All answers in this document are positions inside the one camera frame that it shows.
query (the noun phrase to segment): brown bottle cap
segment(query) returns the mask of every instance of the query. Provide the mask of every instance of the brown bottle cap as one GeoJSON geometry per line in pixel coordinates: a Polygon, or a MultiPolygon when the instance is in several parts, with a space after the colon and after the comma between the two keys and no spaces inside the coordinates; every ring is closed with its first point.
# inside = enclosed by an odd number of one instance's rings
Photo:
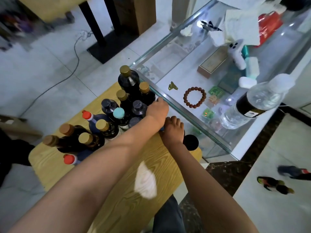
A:
{"type": "Polygon", "coordinates": [[[93,136],[87,132],[81,133],[79,136],[79,142],[82,144],[90,144],[93,140],[93,136]]]}
{"type": "Polygon", "coordinates": [[[131,69],[127,65],[123,65],[120,68],[120,73],[125,77],[129,77],[131,75],[131,69]]]}
{"type": "Polygon", "coordinates": [[[147,93],[148,91],[150,91],[149,84],[147,82],[140,83],[139,89],[142,93],[147,93]]]}
{"type": "Polygon", "coordinates": [[[43,138],[42,143],[45,145],[48,145],[50,147],[54,147],[58,143],[58,140],[59,140],[59,138],[57,136],[48,135],[48,136],[43,138]]]}
{"type": "Polygon", "coordinates": [[[117,91],[117,98],[120,101],[125,101],[127,99],[127,94],[126,94],[125,90],[118,90],[117,91]]]}
{"type": "Polygon", "coordinates": [[[70,136],[74,132],[74,127],[71,124],[64,123],[59,127],[59,132],[66,136],[70,136]]]}
{"type": "Polygon", "coordinates": [[[96,128],[98,130],[101,130],[101,131],[107,131],[108,128],[109,128],[109,123],[107,123],[106,120],[104,119],[99,119],[97,122],[96,122],[96,128]]]}

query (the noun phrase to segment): person's right hand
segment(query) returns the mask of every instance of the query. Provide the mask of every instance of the person's right hand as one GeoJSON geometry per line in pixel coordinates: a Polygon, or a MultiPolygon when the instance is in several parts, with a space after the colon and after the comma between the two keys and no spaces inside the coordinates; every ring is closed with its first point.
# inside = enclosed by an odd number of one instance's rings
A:
{"type": "Polygon", "coordinates": [[[184,140],[184,123],[181,123],[176,116],[167,117],[164,132],[160,132],[160,137],[167,149],[172,145],[182,144],[184,140]]]}
{"type": "Polygon", "coordinates": [[[152,117],[154,119],[154,125],[157,131],[161,129],[165,122],[165,117],[169,112],[169,105],[166,103],[162,97],[159,97],[157,101],[154,101],[148,106],[146,111],[146,117],[152,117]]]}

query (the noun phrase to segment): glass countertop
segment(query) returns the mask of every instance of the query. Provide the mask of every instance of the glass countertop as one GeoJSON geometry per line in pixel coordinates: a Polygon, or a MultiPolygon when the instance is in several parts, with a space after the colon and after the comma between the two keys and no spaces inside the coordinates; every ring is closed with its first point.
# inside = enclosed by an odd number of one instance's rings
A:
{"type": "MultiPolygon", "coordinates": [[[[245,76],[245,72],[238,70],[230,57],[210,78],[197,72],[198,67],[218,49],[212,44],[207,31],[202,28],[201,20],[212,21],[218,26],[228,9],[233,8],[217,0],[211,0],[179,27],[169,32],[130,67],[138,72],[142,80],[149,82],[151,89],[158,96],[164,97],[177,112],[230,153],[253,121],[236,130],[215,131],[210,125],[211,119],[203,115],[206,109],[209,109],[212,111],[211,117],[220,116],[221,107],[232,105],[247,91],[239,88],[237,84],[239,77],[245,76]],[[186,27],[191,29],[191,36],[181,35],[181,30],[186,27]],[[169,90],[171,82],[178,90],[169,90]],[[211,106],[208,102],[208,91],[214,86],[223,89],[223,96],[215,106],[211,106]],[[185,91],[191,87],[201,87],[207,93],[204,103],[196,109],[186,106],[183,99],[185,91]]],[[[282,15],[284,24],[262,46],[248,47],[250,56],[256,56],[259,60],[259,83],[268,81],[279,73],[290,74],[311,46],[310,35],[297,31],[297,23],[291,22],[299,14],[286,11],[282,15]]],[[[201,97],[199,91],[193,91],[189,93],[188,101],[196,104],[201,97]]]]}

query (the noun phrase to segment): red package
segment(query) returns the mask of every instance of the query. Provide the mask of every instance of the red package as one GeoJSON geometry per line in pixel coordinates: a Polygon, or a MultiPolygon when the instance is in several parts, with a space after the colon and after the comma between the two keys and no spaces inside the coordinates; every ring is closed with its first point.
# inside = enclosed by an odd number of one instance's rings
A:
{"type": "Polygon", "coordinates": [[[259,46],[265,43],[265,41],[283,24],[281,16],[276,11],[260,15],[258,17],[258,22],[260,36],[259,46]]]}

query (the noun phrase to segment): beaded bracelet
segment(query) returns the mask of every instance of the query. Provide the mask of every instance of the beaded bracelet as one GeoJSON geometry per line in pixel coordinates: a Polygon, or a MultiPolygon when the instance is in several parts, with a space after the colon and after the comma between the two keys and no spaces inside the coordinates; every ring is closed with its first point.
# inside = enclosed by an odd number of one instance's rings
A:
{"type": "Polygon", "coordinates": [[[188,90],[186,90],[184,94],[184,102],[186,103],[187,106],[193,109],[195,109],[196,107],[200,107],[200,105],[203,103],[203,101],[205,101],[205,99],[206,99],[205,91],[202,88],[198,88],[198,87],[189,88],[188,90]],[[199,91],[202,93],[202,98],[199,100],[199,102],[196,105],[190,104],[187,100],[187,97],[190,91],[199,91]]]}

